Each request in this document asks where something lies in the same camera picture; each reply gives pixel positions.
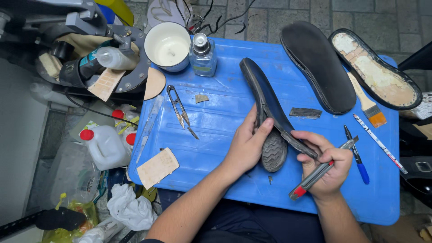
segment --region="white plastic jug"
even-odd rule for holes
[[[98,126],[83,130],[79,136],[86,143],[99,170],[126,166],[130,155],[114,127]]]

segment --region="person's lap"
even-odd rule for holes
[[[162,210],[177,200],[184,192],[158,189]],[[325,242],[318,216],[281,208],[222,199],[204,222],[200,231],[238,229],[262,230],[278,243]]]

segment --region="clear plastic ruler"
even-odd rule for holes
[[[153,104],[152,110],[147,118],[146,124],[144,125],[143,132],[141,133],[140,140],[138,144],[141,145],[138,154],[135,152],[134,157],[136,157],[135,163],[140,160],[141,154],[143,153],[144,147],[146,146],[147,140],[149,139],[150,132],[152,131],[153,125],[155,124],[156,118],[159,114],[159,110],[162,106],[163,96],[158,95],[155,98],[155,103]]]

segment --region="cork insole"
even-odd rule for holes
[[[409,106],[417,94],[403,77],[379,64],[350,35],[338,33],[332,38],[334,47],[347,59],[365,83],[381,99],[394,106]]]

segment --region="blue work surface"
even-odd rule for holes
[[[236,128],[254,104],[251,89],[239,67],[242,58],[248,57],[266,74],[285,114],[296,130],[322,134],[336,147],[346,142],[344,124],[348,126],[353,137],[359,136],[356,146],[369,173],[370,184],[363,183],[353,159],[349,176],[341,188],[342,194],[358,221],[382,225],[395,223],[399,217],[399,169],[353,118],[353,113],[399,158],[398,112],[378,104],[387,119],[387,124],[378,129],[375,129],[363,114],[359,100],[345,115],[332,115],[323,111],[316,120],[289,117],[292,107],[323,109],[308,81],[282,46],[214,39],[218,55],[214,77],[197,76],[190,66],[179,73],[162,71],[167,85],[172,84],[176,88],[191,128],[200,139],[196,140],[187,129],[180,126],[166,89],[163,90],[162,107],[143,153],[139,161],[136,161],[140,150],[137,143],[154,103],[153,100],[144,102],[136,146],[128,170],[132,181],[142,184],[136,169],[159,153],[160,148],[169,147],[180,167],[156,184],[155,187],[158,188],[185,192],[221,163]],[[392,59],[385,56],[382,58],[389,64],[396,65]],[[209,101],[196,104],[197,94],[207,95]],[[258,164],[248,175],[243,175],[232,185],[225,198],[316,214],[317,208],[309,193],[296,201],[288,197],[288,193],[302,180],[302,165],[296,156],[296,151],[289,146],[285,164],[275,173],[267,172]]]

